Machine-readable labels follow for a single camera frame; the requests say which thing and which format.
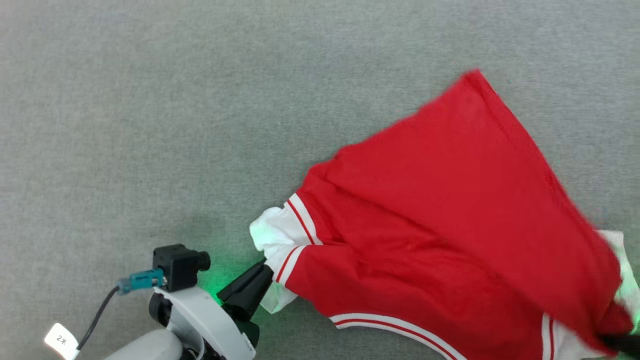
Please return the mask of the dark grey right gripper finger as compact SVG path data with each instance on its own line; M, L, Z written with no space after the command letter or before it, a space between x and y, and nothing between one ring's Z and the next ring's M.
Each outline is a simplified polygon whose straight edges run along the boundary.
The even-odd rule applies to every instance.
M612 352L640 357L640 335L637 333L603 333L599 335L599 339Z

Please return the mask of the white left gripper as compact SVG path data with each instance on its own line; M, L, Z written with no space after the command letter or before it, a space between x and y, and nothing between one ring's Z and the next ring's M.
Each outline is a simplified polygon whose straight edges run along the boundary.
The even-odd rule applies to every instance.
M155 287L149 312L178 340L180 360L253 360L256 349L235 321L251 321L273 276L265 260L251 266L215 294L224 309L200 287L176 292Z

